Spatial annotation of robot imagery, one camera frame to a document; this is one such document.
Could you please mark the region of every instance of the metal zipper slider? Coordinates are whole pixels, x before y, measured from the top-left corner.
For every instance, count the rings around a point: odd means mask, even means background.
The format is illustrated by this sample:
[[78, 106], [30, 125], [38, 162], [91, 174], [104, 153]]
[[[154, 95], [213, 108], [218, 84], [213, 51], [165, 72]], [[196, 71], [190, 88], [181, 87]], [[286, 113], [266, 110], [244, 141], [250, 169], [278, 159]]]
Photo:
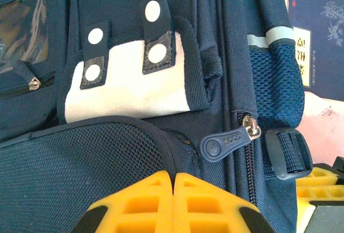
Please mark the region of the metal zipper slider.
[[241, 127], [204, 137], [200, 142], [200, 153], [207, 161], [217, 162], [261, 135], [262, 130], [257, 121], [251, 116], [245, 116]]
[[33, 74], [33, 72], [27, 67], [23, 60], [17, 60], [13, 64], [14, 72], [21, 76], [24, 80], [28, 82], [28, 89], [30, 91], [37, 90], [41, 86], [41, 81]]

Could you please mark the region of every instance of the pink surface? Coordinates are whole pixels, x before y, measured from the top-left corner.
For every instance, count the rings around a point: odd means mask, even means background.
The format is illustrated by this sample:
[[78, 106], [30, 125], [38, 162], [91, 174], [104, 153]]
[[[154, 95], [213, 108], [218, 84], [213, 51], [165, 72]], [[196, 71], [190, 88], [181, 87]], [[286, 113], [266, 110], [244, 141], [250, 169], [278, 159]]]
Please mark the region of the pink surface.
[[344, 156], [344, 102], [305, 92], [305, 111], [297, 128], [311, 150], [313, 163], [333, 165]]

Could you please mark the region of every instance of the front pocket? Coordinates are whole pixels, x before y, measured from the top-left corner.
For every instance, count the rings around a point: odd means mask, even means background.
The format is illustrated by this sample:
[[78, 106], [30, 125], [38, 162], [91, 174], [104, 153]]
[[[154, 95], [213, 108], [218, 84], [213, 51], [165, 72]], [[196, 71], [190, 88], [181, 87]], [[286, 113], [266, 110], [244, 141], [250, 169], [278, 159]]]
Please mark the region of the front pocket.
[[175, 141], [144, 121], [107, 117], [0, 145], [0, 213], [7, 221], [0, 231], [16, 232], [20, 222], [29, 232], [70, 232], [93, 202], [157, 171], [167, 170], [172, 182], [178, 172], [193, 174], [195, 154]]
[[[174, 18], [174, 25], [176, 63], [167, 69], [144, 74], [145, 42], [124, 41], [109, 51], [105, 84], [81, 89], [84, 62], [80, 61], [64, 103], [66, 122], [107, 115], [143, 119], [208, 108], [212, 89], [222, 76], [221, 60], [212, 52], [201, 57], [186, 19]], [[89, 78], [97, 78], [91, 68], [86, 70], [86, 79], [89, 70]]]
[[66, 63], [66, 14], [66, 0], [0, 0], [0, 142], [56, 112], [50, 86]]

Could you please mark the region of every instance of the white snap button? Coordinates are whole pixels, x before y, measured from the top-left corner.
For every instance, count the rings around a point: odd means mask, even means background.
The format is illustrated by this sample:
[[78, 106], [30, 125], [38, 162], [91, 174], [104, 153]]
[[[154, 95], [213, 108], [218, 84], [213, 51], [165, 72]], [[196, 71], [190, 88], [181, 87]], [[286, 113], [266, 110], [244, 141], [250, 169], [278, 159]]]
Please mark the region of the white snap button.
[[152, 63], [159, 63], [165, 58], [166, 52], [167, 49], [164, 44], [154, 45], [148, 53], [148, 59]]
[[92, 82], [95, 79], [97, 79], [97, 77], [99, 76], [99, 74], [101, 73], [101, 68], [98, 65], [91, 65], [85, 73], [85, 77], [88, 81]]
[[145, 9], [146, 19], [150, 22], [155, 22], [160, 16], [160, 5], [157, 1], [150, 1]]
[[102, 38], [103, 38], [103, 31], [100, 28], [94, 28], [89, 34], [88, 34], [88, 41], [90, 44], [98, 44]]

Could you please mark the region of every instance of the blue mesh fabric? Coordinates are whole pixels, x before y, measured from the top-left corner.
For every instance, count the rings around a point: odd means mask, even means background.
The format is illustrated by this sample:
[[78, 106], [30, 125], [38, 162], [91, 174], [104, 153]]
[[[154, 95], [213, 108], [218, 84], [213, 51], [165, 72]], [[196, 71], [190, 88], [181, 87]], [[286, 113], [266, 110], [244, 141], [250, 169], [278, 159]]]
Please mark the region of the blue mesh fabric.
[[10, 145], [0, 157], [0, 232], [70, 232], [93, 202], [172, 162], [147, 134], [122, 123]]
[[304, 90], [295, 61], [295, 47], [251, 51], [259, 125], [264, 129], [297, 127], [304, 108]]

